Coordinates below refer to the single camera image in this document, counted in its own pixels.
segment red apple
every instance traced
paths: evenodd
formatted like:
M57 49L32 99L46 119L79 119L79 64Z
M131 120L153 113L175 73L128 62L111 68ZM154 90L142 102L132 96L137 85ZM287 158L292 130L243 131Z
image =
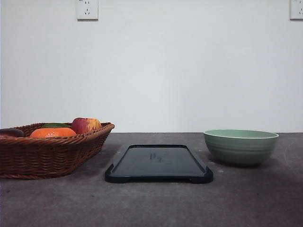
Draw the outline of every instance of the red apple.
M86 133L92 130L101 128L101 123L98 119L94 118L82 118L78 117L73 120L71 124L71 129L73 129L77 134Z

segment ceramic bowl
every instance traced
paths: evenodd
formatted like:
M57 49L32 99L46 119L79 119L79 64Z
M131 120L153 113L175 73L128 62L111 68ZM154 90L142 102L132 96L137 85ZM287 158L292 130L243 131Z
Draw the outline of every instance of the ceramic bowl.
M250 130L210 130L204 132L209 151L219 160L241 166L262 163L272 154L276 133Z

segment wall socket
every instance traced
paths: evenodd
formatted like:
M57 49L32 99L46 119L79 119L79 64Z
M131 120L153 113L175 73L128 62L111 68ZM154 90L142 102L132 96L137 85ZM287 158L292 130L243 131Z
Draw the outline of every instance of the wall socket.
M98 20L99 0L76 0L78 20Z
M303 20L303 0L290 0L290 19Z

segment basket rim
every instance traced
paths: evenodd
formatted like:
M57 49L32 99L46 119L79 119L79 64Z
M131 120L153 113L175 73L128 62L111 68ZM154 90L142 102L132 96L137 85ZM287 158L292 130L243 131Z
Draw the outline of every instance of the basket rim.
M39 124L45 124L45 123L33 123L29 125L24 126L17 126L12 127L11 129L20 129L24 127L31 127L33 125L39 125ZM58 145L58 144L78 144L83 141L90 141L95 139L96 137L99 137L103 134L106 134L107 132L111 131L115 125L110 122L104 122L101 123L102 128L97 130L92 130L86 133L77 134L76 136L69 136L69 137L49 137L49 138L43 138L43 137L11 137L11 136L1 136L0 139L0 145L1 144L11 144L11 145L17 145L17 144L44 144L44 145Z

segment concrete countertop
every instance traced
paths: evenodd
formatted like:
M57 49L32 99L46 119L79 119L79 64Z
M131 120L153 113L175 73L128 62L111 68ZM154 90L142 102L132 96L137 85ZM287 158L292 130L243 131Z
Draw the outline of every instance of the concrete countertop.
M258 167L227 166L202 133L111 133L71 175L0 179L1 227L302 227L303 133L280 133ZM214 173L207 184L114 184L104 172L126 144L188 144Z

